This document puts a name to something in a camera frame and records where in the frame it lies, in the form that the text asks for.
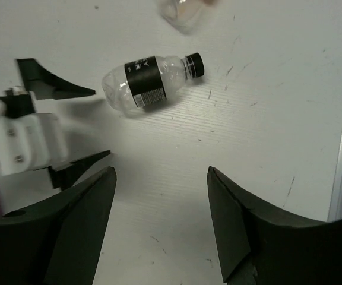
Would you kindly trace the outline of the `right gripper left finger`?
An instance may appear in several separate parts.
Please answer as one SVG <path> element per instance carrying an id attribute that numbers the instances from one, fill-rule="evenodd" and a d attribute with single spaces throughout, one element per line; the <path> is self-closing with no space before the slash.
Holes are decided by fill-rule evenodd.
<path id="1" fill-rule="evenodd" d="M 92 284 L 116 181 L 107 167 L 0 217 L 0 284 Z"/>

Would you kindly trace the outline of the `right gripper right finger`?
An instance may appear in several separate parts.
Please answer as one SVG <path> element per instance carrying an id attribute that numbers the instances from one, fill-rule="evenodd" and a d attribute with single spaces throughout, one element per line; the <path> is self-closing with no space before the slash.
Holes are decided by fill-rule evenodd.
<path id="1" fill-rule="evenodd" d="M 215 167 L 207 187 L 225 284 L 342 284 L 342 219 L 293 214 Z"/>

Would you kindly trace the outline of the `clear bottle black label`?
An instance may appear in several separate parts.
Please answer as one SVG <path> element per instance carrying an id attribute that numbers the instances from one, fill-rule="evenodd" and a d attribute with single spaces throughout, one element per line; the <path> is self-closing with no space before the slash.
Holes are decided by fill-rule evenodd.
<path id="1" fill-rule="evenodd" d="M 102 89 L 110 106 L 126 116 L 175 99 L 180 89 L 203 77 L 199 53 L 184 57 L 150 56 L 127 62 L 108 72 Z"/>

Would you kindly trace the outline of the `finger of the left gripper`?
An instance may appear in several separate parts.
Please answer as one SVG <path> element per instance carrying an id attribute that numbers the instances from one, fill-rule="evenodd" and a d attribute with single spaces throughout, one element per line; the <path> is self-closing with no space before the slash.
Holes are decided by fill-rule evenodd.
<path id="1" fill-rule="evenodd" d="M 74 99 L 96 94 L 93 89 L 78 86 L 49 72 L 34 58 L 15 61 L 25 90 L 32 91 L 37 100 Z"/>
<path id="2" fill-rule="evenodd" d="M 53 189 L 59 188 L 60 190 L 66 190 L 72 187 L 76 181 L 95 163 L 99 160 L 107 157 L 111 153 L 110 150 L 102 151 L 76 161 L 72 161 L 68 166 L 62 169 L 54 169 L 49 167 L 49 176 Z"/>

